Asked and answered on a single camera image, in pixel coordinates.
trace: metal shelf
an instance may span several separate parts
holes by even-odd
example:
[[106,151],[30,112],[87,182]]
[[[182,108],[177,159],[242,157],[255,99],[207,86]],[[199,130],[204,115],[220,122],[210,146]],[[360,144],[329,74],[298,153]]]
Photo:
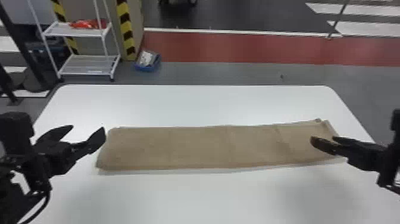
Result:
[[[45,30],[43,31],[42,26],[40,25],[38,15],[36,15],[36,11],[33,8],[32,5],[32,0],[26,0],[28,3],[28,6],[32,12],[33,18],[35,20],[37,29],[40,32],[40,36],[43,40],[43,43],[45,44],[46,51],[49,55],[51,64],[54,68],[54,71],[57,74],[57,77],[61,79],[62,75],[65,74],[85,74],[85,75],[106,75],[110,76],[110,81],[114,80],[114,72],[115,68],[117,67],[120,58],[121,58],[121,53],[120,49],[118,47],[118,41],[117,41],[117,35],[115,34],[115,30],[112,29],[112,24],[111,24],[111,16],[110,12],[108,11],[108,6],[107,6],[107,0],[102,0],[105,13],[107,15],[107,20],[109,23],[107,23],[107,27],[105,29],[77,29],[70,27],[68,23],[60,22],[58,21],[58,17],[55,13],[53,13],[54,16],[54,22]],[[97,23],[101,24],[101,17],[99,14],[99,8],[98,8],[98,0],[93,0],[93,6],[95,8],[96,12],[96,20]],[[107,33],[111,30],[111,33],[114,37],[114,43],[115,47],[117,49],[117,55],[108,55],[108,50],[107,46],[105,44],[105,37]],[[70,50],[71,55],[68,57],[68,59],[65,61],[64,65],[58,69],[52,53],[50,51],[49,45],[47,43],[47,38],[48,36],[62,36],[64,37],[64,41],[68,45],[68,49]],[[74,54],[76,53],[73,51],[72,47],[68,44],[68,40],[66,37],[74,37],[74,38],[101,38],[102,42],[102,48],[104,50],[104,55],[79,55],[79,54]]]
[[114,74],[120,55],[71,55],[58,71],[62,74],[107,75]]
[[81,38],[101,38],[110,31],[112,24],[108,23],[105,29],[77,29],[68,23],[53,22],[44,32],[45,36],[72,36]]

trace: white wire shelf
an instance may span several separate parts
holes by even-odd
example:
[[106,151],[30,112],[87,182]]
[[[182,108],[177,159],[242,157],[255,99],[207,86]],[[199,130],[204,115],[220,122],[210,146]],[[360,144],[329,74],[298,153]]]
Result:
[[71,55],[58,71],[62,74],[107,75],[114,74],[120,55]]
[[101,38],[107,35],[111,26],[112,24],[108,23],[105,29],[77,29],[70,27],[68,23],[55,21],[43,32],[43,35]]

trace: red floor stripe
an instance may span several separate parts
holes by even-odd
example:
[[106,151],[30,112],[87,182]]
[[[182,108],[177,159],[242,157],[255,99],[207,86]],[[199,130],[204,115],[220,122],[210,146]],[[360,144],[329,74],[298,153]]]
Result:
[[163,61],[400,66],[400,39],[146,32]]

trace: table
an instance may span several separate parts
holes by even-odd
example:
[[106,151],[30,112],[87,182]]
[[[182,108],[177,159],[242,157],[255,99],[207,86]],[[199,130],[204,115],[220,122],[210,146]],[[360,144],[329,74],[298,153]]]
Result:
[[[328,119],[342,136],[372,141],[326,86],[67,85],[35,123],[36,135],[61,125],[81,141],[117,126],[261,125]],[[376,173],[346,163],[196,173],[115,173],[95,168],[97,153],[51,179],[49,206],[33,223],[400,223],[397,195]]]

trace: yellow and black striped pillar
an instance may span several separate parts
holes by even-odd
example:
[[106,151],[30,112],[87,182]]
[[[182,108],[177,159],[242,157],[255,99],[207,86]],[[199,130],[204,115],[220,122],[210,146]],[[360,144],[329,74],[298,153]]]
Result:
[[135,40],[133,39],[127,0],[117,0],[117,15],[120,21],[121,34],[127,60],[136,59]]
[[[51,0],[51,1],[53,2],[53,10],[55,12],[55,15],[57,16],[58,21],[66,23],[67,19],[65,18],[65,11],[63,6],[60,4],[60,1],[59,0]],[[67,36],[67,45],[71,48],[74,54],[79,54],[78,44],[76,44],[74,38]]]

